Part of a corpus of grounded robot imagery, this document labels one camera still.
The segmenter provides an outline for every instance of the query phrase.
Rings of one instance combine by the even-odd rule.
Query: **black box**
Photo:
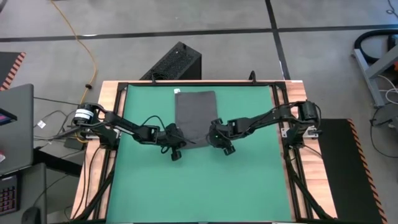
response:
[[[140,80],[201,80],[201,53],[178,42]]]

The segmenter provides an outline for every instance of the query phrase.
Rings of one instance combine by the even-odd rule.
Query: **black cloth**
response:
[[[207,146],[206,136],[211,121],[217,118],[214,91],[175,94],[175,124],[186,139],[196,143],[187,142],[183,149]]]

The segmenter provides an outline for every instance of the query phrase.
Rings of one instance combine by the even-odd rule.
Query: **green mat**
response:
[[[224,122],[273,107],[268,86],[129,86],[124,117],[141,124],[159,115],[165,125],[174,123],[175,88],[214,90]],[[156,119],[148,124],[160,126]],[[269,126],[234,141],[230,156],[208,146],[184,150],[176,162],[159,146],[123,134],[107,222],[291,221],[276,130]]]

